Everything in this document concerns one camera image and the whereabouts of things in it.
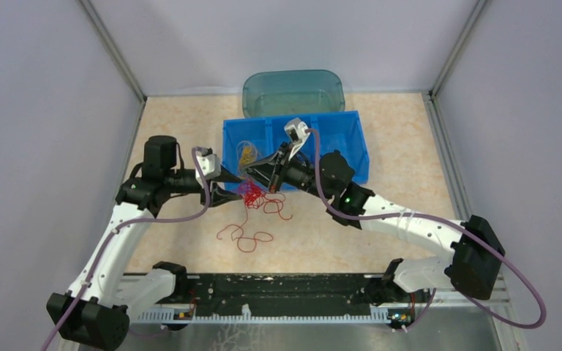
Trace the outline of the blue three-compartment plastic bin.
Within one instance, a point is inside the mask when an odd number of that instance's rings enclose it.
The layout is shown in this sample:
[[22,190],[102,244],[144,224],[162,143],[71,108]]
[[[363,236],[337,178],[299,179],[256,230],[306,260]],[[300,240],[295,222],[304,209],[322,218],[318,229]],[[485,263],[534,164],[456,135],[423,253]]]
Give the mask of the blue three-compartment plastic bin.
[[239,174],[239,161],[246,141],[256,148],[256,159],[274,154],[283,143],[291,141],[284,127],[295,118],[300,118],[309,128],[318,130],[322,167],[325,165],[324,155],[338,150],[355,171],[352,181],[358,185],[367,183],[370,157],[361,119],[356,111],[225,120],[222,166],[236,176]]

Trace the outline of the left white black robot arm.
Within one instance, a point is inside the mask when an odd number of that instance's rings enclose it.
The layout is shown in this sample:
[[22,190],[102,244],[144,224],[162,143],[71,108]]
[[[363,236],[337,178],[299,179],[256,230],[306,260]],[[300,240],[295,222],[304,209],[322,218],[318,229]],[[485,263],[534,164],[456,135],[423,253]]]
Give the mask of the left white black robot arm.
[[135,248],[151,224],[189,222],[211,207],[239,200],[220,183],[240,178],[222,166],[210,148],[191,150],[193,169],[184,167],[176,138],[150,137],[142,162],[119,187],[108,226],[89,261],[63,294],[52,294],[46,308],[54,327],[41,346],[55,336],[99,350],[116,350],[133,320],[168,298],[184,301],[190,293],[184,266],[160,262],[133,286],[118,291]]

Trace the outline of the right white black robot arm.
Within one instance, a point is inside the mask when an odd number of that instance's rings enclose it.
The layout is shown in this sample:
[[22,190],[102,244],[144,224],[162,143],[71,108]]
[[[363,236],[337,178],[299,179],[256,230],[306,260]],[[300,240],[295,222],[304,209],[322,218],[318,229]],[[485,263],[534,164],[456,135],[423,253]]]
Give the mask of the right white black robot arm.
[[338,150],[326,153],[315,164],[291,147],[242,165],[240,171],[270,192],[283,184],[311,195],[323,195],[334,221],[359,230],[384,233],[420,246],[432,256],[392,260],[384,274],[383,293],[402,301],[409,293],[431,288],[454,288],[463,295],[487,301],[492,295],[505,251],[490,223],[472,215],[466,221],[441,219],[393,203],[352,179],[355,172]]

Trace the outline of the right aluminium frame post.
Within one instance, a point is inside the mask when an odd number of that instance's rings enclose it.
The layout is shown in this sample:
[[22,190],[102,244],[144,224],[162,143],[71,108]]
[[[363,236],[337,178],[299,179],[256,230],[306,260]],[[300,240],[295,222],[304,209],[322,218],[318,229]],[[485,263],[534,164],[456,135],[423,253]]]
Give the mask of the right aluminium frame post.
[[466,20],[462,31],[460,32],[460,35],[458,36],[445,64],[443,65],[432,89],[430,90],[430,96],[432,99],[436,99],[442,91],[444,85],[453,73],[457,62],[460,60],[466,46],[468,45],[468,42],[477,27],[477,23],[480,21],[485,10],[491,3],[492,2],[490,0],[478,0],[474,4],[472,11],[468,19]]

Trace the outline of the aluminium frame post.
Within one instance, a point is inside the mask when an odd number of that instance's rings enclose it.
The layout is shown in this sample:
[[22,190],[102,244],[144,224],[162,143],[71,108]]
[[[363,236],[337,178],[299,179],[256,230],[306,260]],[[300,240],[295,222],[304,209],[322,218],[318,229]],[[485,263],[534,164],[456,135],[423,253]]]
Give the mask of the aluminium frame post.
[[107,54],[110,56],[114,66],[118,70],[124,82],[133,92],[139,103],[145,103],[147,100],[146,95],[136,79],[134,73],[132,72],[129,64],[127,63],[125,57],[122,55],[119,47],[114,40],[113,36],[110,34],[108,27],[105,25],[103,19],[101,18],[99,12],[93,4],[93,1],[89,0],[77,0],[79,7],[82,9],[85,16],[88,18],[92,29],[96,33],[100,43],[106,50]]
[[430,96],[432,99],[436,99],[442,91],[444,85],[453,73],[457,62],[460,60],[466,46],[468,45],[468,42],[477,27],[477,23],[480,21],[485,10],[491,3],[492,2],[490,0],[478,0],[474,4],[472,11],[468,19],[466,20],[462,31],[460,32],[460,35],[458,36],[445,64],[443,65],[432,89],[430,90]]

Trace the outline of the left aluminium frame post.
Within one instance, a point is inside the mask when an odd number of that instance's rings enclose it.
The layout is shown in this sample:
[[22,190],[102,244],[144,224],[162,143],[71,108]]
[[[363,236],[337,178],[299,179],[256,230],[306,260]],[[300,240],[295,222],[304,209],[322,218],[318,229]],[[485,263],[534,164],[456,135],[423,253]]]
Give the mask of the left aluminium frame post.
[[134,73],[132,72],[129,64],[127,63],[125,57],[122,55],[119,47],[114,40],[113,36],[110,34],[108,27],[105,25],[103,19],[101,18],[99,12],[93,4],[93,1],[89,0],[77,0],[79,7],[82,9],[85,16],[88,18],[92,29],[96,33],[100,43],[106,50],[107,54],[110,56],[114,66],[118,70],[124,82],[133,92],[139,103],[145,103],[147,100],[146,95],[136,79]]

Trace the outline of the teal transparent plastic tub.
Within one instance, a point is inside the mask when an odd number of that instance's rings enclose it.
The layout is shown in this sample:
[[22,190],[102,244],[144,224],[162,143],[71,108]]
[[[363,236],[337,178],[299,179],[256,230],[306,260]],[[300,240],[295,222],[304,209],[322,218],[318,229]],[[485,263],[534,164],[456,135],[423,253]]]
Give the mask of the teal transparent plastic tub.
[[242,89],[246,118],[344,110],[342,81],[327,69],[259,72],[248,77]]

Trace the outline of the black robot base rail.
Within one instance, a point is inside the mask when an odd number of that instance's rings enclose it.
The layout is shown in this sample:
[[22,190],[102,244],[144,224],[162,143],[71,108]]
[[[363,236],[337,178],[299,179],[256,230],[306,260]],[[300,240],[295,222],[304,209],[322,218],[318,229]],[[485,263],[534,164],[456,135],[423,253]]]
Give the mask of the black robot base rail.
[[195,324],[376,324],[406,328],[430,292],[404,292],[380,274],[189,275],[186,287],[139,316],[179,330]]

